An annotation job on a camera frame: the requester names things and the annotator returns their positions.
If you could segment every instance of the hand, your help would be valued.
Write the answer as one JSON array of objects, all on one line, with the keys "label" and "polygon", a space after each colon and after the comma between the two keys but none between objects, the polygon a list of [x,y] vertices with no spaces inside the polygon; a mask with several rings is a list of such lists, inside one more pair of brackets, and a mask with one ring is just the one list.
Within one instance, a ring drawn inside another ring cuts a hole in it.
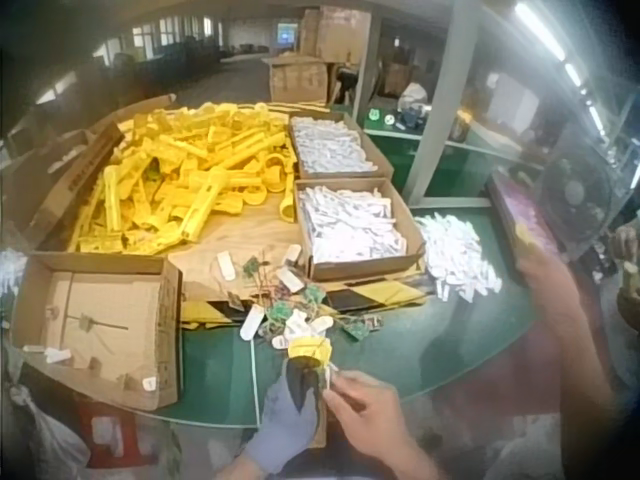
[{"label": "hand", "polygon": [[313,390],[307,391],[302,410],[298,412],[283,373],[267,392],[262,426],[247,444],[245,453],[264,472],[278,473],[289,460],[309,447],[317,425]]},{"label": "hand", "polygon": [[381,460],[398,478],[439,477],[409,435],[395,388],[355,371],[334,373],[331,388],[324,399],[356,450]]},{"label": "hand", "polygon": [[611,239],[611,253],[614,258],[636,263],[638,257],[638,234],[631,224],[616,230]]},{"label": "hand", "polygon": [[565,326],[571,329],[568,322],[584,317],[576,282],[557,256],[530,244],[520,254],[517,267],[531,288],[536,307],[556,333],[566,330]]}]

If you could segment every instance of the person's arm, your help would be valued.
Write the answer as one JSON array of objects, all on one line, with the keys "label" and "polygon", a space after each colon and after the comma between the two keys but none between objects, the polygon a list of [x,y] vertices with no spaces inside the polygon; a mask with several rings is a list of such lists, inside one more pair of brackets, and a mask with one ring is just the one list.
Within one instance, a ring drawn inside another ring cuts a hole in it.
[{"label": "person's arm", "polygon": [[566,265],[535,246],[518,259],[541,319],[560,346],[560,422],[567,478],[583,478],[592,457],[610,440],[614,400],[580,294]]},{"label": "person's arm", "polygon": [[399,480],[444,479],[409,435],[392,386],[362,372],[340,372],[332,375],[323,396],[349,443],[386,464]]},{"label": "person's arm", "polygon": [[217,480],[263,480],[266,477],[266,473],[244,453],[216,475]]}]

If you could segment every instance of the cardboard flap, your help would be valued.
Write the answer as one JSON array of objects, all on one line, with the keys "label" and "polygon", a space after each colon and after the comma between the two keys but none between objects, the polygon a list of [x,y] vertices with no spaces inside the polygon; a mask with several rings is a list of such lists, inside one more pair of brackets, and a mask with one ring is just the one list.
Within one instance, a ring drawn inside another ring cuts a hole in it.
[{"label": "cardboard flap", "polygon": [[95,178],[98,167],[111,158],[113,149],[123,138],[122,132],[115,124],[108,125],[54,185],[23,232],[23,237],[34,250],[53,230],[82,187]]}]

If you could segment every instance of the cardboard box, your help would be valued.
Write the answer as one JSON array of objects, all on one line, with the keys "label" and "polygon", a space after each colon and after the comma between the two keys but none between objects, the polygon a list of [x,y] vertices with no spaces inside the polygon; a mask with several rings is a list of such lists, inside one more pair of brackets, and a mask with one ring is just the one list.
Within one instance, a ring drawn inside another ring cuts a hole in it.
[{"label": "cardboard box", "polygon": [[168,95],[162,95],[160,97],[153,97],[147,100],[142,100],[141,102],[132,103],[131,105],[127,105],[126,107],[116,110],[115,112],[112,112],[106,117],[98,120],[93,124],[89,131],[94,134],[100,133],[100,131],[111,122],[120,123],[133,118],[134,115],[139,113],[151,113],[159,108],[167,108],[175,102],[175,100],[176,95],[170,93]]},{"label": "cardboard box", "polygon": [[316,56],[327,63],[357,65],[364,55],[371,14],[338,7],[322,7]]},{"label": "cardboard box", "polygon": [[304,17],[300,22],[300,43],[298,52],[309,57],[316,56],[318,46],[318,28],[320,26],[320,10],[308,8],[304,11]]},{"label": "cardboard box", "polygon": [[[374,189],[383,197],[391,199],[391,211],[396,219],[395,227],[407,240],[407,254],[401,257],[389,257],[361,262],[315,263],[311,249],[311,237],[307,220],[300,202],[300,191],[324,185],[330,190],[351,190],[354,192],[373,192]],[[409,207],[400,194],[386,178],[350,178],[298,180],[295,182],[296,214],[302,229],[302,250],[306,262],[307,276],[311,280],[324,282],[349,278],[367,278],[401,272],[411,268],[424,256],[425,242],[416,226]]]},{"label": "cardboard box", "polygon": [[[123,138],[122,132],[114,123],[108,124],[48,191],[26,228],[22,230],[17,228],[32,249],[37,249],[72,205],[77,204],[78,199],[82,200],[85,194],[88,194],[87,190],[93,187],[98,173],[109,161],[113,149]],[[17,193],[21,197],[32,194],[43,195],[42,190],[38,192],[27,190]],[[29,212],[26,206],[28,203],[25,203],[23,210],[22,203],[17,201],[14,218],[27,218]]]},{"label": "cardboard box", "polygon": [[66,133],[49,145],[15,159],[2,170],[2,216],[23,232],[31,223],[47,194],[71,168],[77,157],[63,158],[79,147],[87,147],[86,130]]},{"label": "cardboard box", "polygon": [[270,66],[269,88],[272,102],[327,101],[327,67],[322,60],[285,54],[265,58],[264,62]]},{"label": "cardboard box", "polygon": [[300,160],[300,153],[298,152],[298,146],[296,145],[296,137],[293,133],[293,127],[289,123],[289,136],[291,137],[291,143],[296,151],[298,157],[298,167],[300,169],[300,178],[302,179],[319,179],[319,178],[366,178],[366,177],[384,177],[391,180],[393,177],[393,167],[387,160],[380,149],[376,147],[375,143],[369,138],[369,135],[364,133],[358,124],[348,114],[342,112],[292,112],[290,118],[293,117],[311,117],[316,120],[331,120],[334,122],[344,122],[347,128],[358,132],[360,136],[360,145],[367,155],[367,160],[372,162],[378,167],[373,172],[335,172],[335,173],[311,173],[308,172]]},{"label": "cardboard box", "polygon": [[[178,399],[181,282],[180,270],[161,257],[31,254],[11,343],[70,349],[72,358],[59,364],[43,353],[24,357],[91,398],[140,410],[169,405]],[[94,321],[88,329],[84,315]]]}]

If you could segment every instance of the open cardboard box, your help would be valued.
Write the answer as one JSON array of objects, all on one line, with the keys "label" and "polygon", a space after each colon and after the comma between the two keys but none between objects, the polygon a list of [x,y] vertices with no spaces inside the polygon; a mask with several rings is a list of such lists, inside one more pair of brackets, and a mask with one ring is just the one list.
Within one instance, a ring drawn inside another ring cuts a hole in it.
[{"label": "open cardboard box", "polygon": [[393,177],[393,167],[382,152],[371,141],[369,135],[364,133],[358,124],[346,113],[342,112],[292,112],[290,118],[294,117],[311,117],[316,120],[331,120],[333,122],[344,122],[349,130],[358,132],[360,136],[360,146],[367,155],[367,160],[378,167],[373,172],[333,172],[333,173],[311,173],[304,168],[304,163],[300,158],[300,152],[296,145],[296,137],[293,133],[293,126],[289,122],[289,136],[291,144],[296,151],[298,157],[298,166],[300,168],[300,178],[302,179],[319,179],[319,178],[388,178]]},{"label": "open cardboard box", "polygon": [[[89,397],[140,410],[178,399],[182,275],[161,257],[33,253],[16,298],[11,343],[69,349],[45,375]],[[81,318],[91,318],[91,326]]]},{"label": "open cardboard box", "polygon": [[[376,188],[383,197],[391,199],[391,213],[396,219],[395,227],[407,240],[407,254],[401,257],[379,258],[359,262],[315,263],[313,260],[311,237],[306,216],[300,201],[300,191],[324,185],[330,190],[351,190],[373,192]],[[302,228],[302,248],[306,261],[307,275],[315,281],[333,281],[348,278],[367,278],[387,273],[400,272],[411,268],[424,256],[425,242],[416,226],[409,207],[386,178],[349,178],[298,180],[295,182],[296,214]]]}]

